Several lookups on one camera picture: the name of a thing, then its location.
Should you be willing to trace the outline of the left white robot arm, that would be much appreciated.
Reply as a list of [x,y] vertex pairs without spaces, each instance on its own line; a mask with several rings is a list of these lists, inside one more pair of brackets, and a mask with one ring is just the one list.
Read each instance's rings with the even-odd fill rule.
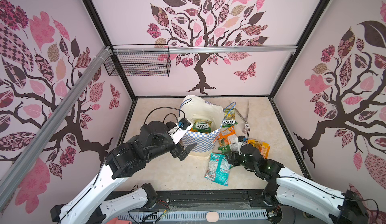
[[144,169],[151,160],[170,153],[183,161],[195,144],[183,147],[183,136],[193,123],[186,118],[179,122],[151,121],[140,133],[113,149],[103,161],[96,177],[69,203],[56,205],[51,211],[57,224],[106,224],[134,209],[155,205],[157,193],[151,184],[114,197],[116,188]]

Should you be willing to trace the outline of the green yellow fox candy bag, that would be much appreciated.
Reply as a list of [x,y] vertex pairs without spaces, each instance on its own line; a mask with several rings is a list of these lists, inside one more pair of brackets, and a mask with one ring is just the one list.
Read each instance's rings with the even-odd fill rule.
[[232,108],[227,108],[224,110],[224,117],[222,120],[222,128],[229,128],[237,125],[235,110]]

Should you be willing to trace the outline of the orange snack bag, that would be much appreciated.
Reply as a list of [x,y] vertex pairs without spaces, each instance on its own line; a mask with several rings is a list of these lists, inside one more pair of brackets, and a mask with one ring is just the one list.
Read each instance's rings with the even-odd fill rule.
[[238,143],[238,137],[234,127],[231,126],[221,131],[218,136],[218,142],[220,147]]

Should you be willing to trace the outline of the teal snack bag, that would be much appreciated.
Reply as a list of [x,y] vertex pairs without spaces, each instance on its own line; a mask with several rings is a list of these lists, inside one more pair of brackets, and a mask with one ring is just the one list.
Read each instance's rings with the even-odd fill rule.
[[230,170],[232,168],[233,165],[228,163],[225,155],[211,153],[205,178],[216,184],[228,186]]

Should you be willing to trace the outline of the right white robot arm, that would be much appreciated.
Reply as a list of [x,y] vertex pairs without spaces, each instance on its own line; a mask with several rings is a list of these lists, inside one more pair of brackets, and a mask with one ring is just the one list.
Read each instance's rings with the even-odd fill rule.
[[327,224],[366,224],[370,219],[364,200],[353,191],[341,192],[313,182],[264,158],[250,144],[225,156],[229,164],[243,166],[267,182],[262,200],[269,206],[291,206]]

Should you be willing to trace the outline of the yellow snack bag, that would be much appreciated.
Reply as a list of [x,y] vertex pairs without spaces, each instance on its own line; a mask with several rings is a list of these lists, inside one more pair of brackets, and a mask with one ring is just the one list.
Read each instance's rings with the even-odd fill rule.
[[268,158],[270,151],[270,146],[268,143],[261,142],[255,139],[249,139],[247,141],[247,144],[251,144],[253,147],[257,148],[265,159]]

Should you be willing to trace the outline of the green snack bag white label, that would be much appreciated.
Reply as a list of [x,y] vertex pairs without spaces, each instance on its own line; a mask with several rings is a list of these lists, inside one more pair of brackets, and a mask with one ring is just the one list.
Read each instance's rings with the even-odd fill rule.
[[222,154],[228,153],[228,152],[237,152],[241,153],[241,147],[242,147],[242,142],[239,143],[232,143],[230,145],[224,145],[218,147],[218,150],[221,151]]

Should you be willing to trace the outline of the blue checkered paper bag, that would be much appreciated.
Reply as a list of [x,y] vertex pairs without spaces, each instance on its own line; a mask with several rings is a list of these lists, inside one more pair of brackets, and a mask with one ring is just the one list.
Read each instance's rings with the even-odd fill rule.
[[182,138],[183,146],[195,144],[191,156],[208,157],[213,152],[220,131],[231,124],[236,103],[227,107],[213,104],[201,97],[188,95],[184,98],[180,110],[193,123],[192,128]]

